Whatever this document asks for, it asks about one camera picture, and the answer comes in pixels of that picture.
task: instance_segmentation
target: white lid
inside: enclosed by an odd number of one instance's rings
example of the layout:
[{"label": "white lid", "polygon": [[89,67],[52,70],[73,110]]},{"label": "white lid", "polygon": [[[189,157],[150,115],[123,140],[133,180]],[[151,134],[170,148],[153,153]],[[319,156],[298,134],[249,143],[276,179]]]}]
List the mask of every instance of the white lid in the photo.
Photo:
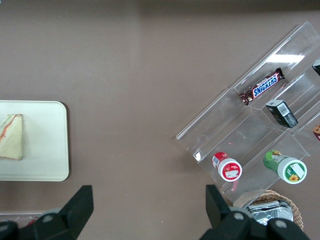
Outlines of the white lid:
[{"label": "white lid", "polygon": [[270,100],[265,105],[274,107],[274,106],[278,106],[279,104],[282,104],[283,102],[284,102],[283,100]]},{"label": "white lid", "polygon": [[242,167],[236,160],[232,158],[226,158],[220,162],[218,172],[223,180],[227,182],[234,182],[241,177]]},{"label": "white lid", "polygon": [[288,184],[299,184],[307,176],[307,166],[300,160],[288,157],[278,166],[278,175]]},{"label": "white lid", "polygon": [[320,65],[320,58],[317,59],[312,66],[319,66]]}]

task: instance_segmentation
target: black box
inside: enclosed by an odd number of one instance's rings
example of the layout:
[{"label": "black box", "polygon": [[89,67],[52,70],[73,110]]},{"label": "black box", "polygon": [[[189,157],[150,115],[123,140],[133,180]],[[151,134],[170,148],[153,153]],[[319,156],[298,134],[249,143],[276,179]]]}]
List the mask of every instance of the black box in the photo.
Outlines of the black box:
[{"label": "black box", "polygon": [[271,100],[266,107],[281,126],[292,129],[298,124],[296,117],[284,100]]},{"label": "black box", "polygon": [[312,64],[313,69],[320,76],[320,58]]}]

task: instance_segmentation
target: clear plastic container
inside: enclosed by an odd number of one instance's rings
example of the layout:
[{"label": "clear plastic container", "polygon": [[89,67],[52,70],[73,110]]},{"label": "clear plastic container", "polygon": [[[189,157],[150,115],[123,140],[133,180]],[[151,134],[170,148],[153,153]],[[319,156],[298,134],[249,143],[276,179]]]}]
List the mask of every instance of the clear plastic container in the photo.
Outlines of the clear plastic container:
[{"label": "clear plastic container", "polygon": [[[302,160],[320,147],[312,132],[320,124],[320,76],[312,69],[319,56],[320,36],[309,22],[298,26],[176,136],[234,205],[247,206],[279,179],[263,164],[267,151]],[[286,78],[245,105],[239,94],[279,67]],[[266,108],[272,99],[286,101],[295,127],[277,123]],[[217,152],[241,164],[238,181],[221,178],[212,164]]]},{"label": "clear plastic container", "polygon": [[248,206],[279,179],[274,171],[264,165],[264,157],[271,150],[298,160],[307,156],[307,152],[291,134],[284,133],[269,143],[243,167],[242,176],[236,184],[228,182],[221,188],[235,206]]},{"label": "clear plastic container", "polygon": [[36,221],[42,215],[42,211],[11,211],[0,212],[0,222],[15,222],[19,228],[24,228],[28,224]]}]

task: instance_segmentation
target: candy bar wrapper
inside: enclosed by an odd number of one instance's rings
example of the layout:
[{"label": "candy bar wrapper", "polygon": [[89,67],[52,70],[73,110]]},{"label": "candy bar wrapper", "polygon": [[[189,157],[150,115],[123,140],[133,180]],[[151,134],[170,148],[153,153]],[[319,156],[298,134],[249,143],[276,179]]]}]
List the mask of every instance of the candy bar wrapper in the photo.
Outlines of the candy bar wrapper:
[{"label": "candy bar wrapper", "polygon": [[320,124],[315,126],[313,129],[313,134],[315,135],[316,139],[320,141]]},{"label": "candy bar wrapper", "polygon": [[253,218],[262,225],[267,225],[270,219],[280,218],[294,221],[292,208],[285,200],[272,201],[268,203],[261,203],[250,205],[246,208]]},{"label": "candy bar wrapper", "polygon": [[280,67],[278,67],[273,73],[265,76],[259,82],[257,82],[254,86],[252,86],[248,91],[240,93],[239,96],[244,102],[245,105],[248,105],[255,98],[263,94],[265,91],[270,89],[280,80],[284,79],[285,76]]}]

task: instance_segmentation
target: white plate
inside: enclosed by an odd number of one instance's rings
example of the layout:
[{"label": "white plate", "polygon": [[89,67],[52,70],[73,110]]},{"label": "white plate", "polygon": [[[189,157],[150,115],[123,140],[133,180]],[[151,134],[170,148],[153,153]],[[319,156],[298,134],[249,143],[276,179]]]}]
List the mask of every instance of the white plate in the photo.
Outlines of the white plate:
[{"label": "white plate", "polygon": [[22,160],[0,159],[0,181],[63,181],[69,175],[67,110],[58,101],[0,100],[0,121],[22,117]]}]

